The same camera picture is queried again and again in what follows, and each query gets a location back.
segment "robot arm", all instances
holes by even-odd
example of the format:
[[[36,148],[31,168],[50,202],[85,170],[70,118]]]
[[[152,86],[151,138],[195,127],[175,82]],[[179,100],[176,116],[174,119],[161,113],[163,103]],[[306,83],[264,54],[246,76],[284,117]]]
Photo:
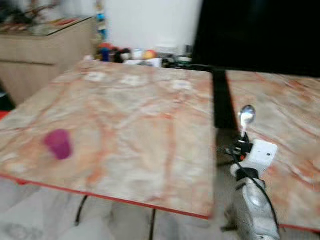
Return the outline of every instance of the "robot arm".
[[[231,174],[237,183],[232,203],[225,212],[228,226],[223,230],[237,230],[243,240],[280,239],[277,216],[265,192],[266,184],[259,179],[277,150],[278,147],[270,142],[256,139],[250,143],[247,134],[239,137],[231,149],[225,150],[235,159]]]

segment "spoon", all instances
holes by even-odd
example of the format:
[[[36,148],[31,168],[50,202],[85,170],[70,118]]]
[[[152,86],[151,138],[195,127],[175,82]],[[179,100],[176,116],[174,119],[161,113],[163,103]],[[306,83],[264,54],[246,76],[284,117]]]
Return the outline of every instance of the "spoon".
[[[240,124],[241,124],[241,137],[244,138],[246,130],[249,124],[253,123],[256,118],[256,110],[253,106],[247,105],[239,112]]]

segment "black backdrop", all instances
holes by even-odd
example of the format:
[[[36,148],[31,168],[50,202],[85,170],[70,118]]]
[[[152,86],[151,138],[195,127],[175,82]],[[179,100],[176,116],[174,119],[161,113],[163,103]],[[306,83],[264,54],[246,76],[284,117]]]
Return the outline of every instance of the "black backdrop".
[[[193,63],[320,77],[317,1],[204,0]]]

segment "white robot part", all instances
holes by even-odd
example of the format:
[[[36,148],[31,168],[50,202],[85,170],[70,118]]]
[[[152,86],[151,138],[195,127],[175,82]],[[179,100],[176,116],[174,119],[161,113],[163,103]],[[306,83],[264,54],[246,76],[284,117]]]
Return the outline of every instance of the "white robot part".
[[[252,141],[253,147],[251,152],[241,162],[243,168],[256,169],[259,176],[262,176],[267,168],[271,165],[278,151],[278,146],[268,142],[255,139]],[[239,169],[238,165],[231,166],[231,174],[236,177],[236,172]]]

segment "table leg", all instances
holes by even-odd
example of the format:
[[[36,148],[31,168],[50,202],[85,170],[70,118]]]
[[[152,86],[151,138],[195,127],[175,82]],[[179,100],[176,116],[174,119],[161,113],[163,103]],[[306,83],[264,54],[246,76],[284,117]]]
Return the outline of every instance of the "table leg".
[[[88,198],[88,195],[85,195],[81,201],[81,204],[79,206],[79,209],[78,209],[78,213],[76,214],[76,219],[75,219],[75,222],[74,222],[74,225],[77,227],[79,226],[80,224],[80,217],[81,217],[81,212],[82,212],[82,208],[84,207],[86,201],[87,201],[87,198]]]
[[[153,240],[154,239],[155,218],[156,218],[156,210],[153,208],[152,209],[152,218],[151,218],[149,240]]]

